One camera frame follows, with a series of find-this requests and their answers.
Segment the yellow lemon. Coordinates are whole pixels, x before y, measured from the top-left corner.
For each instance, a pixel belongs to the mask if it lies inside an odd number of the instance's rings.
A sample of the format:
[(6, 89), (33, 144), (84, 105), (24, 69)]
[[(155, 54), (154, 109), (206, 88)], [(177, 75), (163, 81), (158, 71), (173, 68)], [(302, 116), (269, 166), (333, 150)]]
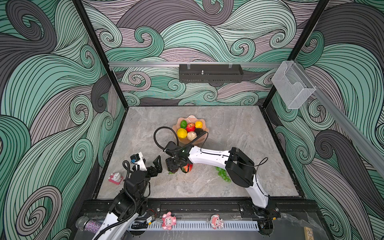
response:
[(188, 135), (188, 131), (184, 128), (179, 128), (177, 130), (177, 136), (179, 139), (185, 139)]

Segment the cream fake garlic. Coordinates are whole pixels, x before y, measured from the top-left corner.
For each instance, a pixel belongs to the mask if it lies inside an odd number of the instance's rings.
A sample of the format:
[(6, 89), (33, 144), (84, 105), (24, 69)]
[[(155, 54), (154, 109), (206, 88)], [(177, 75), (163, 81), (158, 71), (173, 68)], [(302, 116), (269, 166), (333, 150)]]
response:
[(197, 138), (197, 133), (196, 132), (188, 132), (187, 133), (187, 139), (189, 141), (193, 141), (196, 138)]

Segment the red fake apple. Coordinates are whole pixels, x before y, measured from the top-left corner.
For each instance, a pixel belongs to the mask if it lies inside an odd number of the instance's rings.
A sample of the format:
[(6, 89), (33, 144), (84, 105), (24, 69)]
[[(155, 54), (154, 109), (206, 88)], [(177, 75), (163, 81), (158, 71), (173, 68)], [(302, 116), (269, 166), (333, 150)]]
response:
[(194, 132), (195, 131), (195, 124), (194, 123), (188, 123), (186, 127), (187, 132)]

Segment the dark avocado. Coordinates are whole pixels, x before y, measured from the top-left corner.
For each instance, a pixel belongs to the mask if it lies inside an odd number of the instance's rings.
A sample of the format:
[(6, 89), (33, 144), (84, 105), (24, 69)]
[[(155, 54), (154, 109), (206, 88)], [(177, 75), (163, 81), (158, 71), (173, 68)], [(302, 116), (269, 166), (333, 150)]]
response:
[(205, 131), (201, 128), (195, 128), (195, 133), (197, 136), (200, 136), (204, 133)]

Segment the green lime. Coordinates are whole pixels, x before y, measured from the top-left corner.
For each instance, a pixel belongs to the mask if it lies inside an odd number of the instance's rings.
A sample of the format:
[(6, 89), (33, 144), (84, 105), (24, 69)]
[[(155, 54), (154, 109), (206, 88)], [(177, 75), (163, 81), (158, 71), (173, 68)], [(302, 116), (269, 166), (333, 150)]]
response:
[(182, 120), (182, 121), (180, 122), (180, 128), (185, 129), (185, 128), (187, 127), (187, 125), (188, 125), (188, 123), (187, 123), (186, 120)]

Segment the yellow pear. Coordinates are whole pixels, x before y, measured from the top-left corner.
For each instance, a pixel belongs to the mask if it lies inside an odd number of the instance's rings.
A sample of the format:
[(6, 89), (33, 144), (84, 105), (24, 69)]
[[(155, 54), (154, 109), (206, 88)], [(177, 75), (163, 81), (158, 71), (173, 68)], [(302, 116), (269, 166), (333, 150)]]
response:
[(202, 128), (203, 128), (203, 122), (201, 122), (201, 121), (196, 121), (196, 122), (195, 122), (195, 128), (196, 128), (196, 129), (202, 129)]

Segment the pink scalloped fruit bowl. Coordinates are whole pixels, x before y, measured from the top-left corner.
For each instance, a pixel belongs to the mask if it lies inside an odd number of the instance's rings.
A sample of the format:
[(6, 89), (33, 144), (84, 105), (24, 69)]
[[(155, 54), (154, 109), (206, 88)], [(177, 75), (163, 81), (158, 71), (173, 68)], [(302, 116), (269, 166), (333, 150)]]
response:
[[(178, 118), (177, 123), (172, 126), (177, 134), (177, 139), (181, 144), (188, 144), (203, 132), (209, 132), (204, 119), (198, 119), (191, 115), (187, 118)], [(202, 145), (208, 134), (196, 139), (194, 145)]]

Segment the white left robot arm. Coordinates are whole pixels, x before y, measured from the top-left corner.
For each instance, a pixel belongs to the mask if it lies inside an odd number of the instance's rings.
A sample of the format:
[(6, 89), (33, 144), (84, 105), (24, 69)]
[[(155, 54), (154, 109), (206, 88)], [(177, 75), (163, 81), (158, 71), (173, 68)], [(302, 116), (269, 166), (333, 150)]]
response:
[(142, 153), (123, 161), (123, 168), (127, 171), (123, 188), (114, 198), (94, 240), (121, 240), (136, 218), (146, 213), (145, 192), (150, 190), (151, 178), (163, 171), (161, 156), (155, 158), (152, 166), (146, 167)]

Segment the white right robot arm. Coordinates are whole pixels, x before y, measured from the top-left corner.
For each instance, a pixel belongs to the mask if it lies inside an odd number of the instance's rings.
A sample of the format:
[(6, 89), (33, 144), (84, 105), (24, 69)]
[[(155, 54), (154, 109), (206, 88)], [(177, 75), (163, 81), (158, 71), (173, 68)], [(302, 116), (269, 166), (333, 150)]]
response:
[(174, 142), (169, 142), (161, 149), (170, 156), (167, 159), (169, 170), (187, 164), (204, 164), (224, 169), (234, 184), (246, 189), (255, 206), (263, 209), (267, 207), (269, 196), (261, 185), (256, 164), (240, 149), (233, 147), (229, 151), (215, 151), (190, 144), (179, 147)]

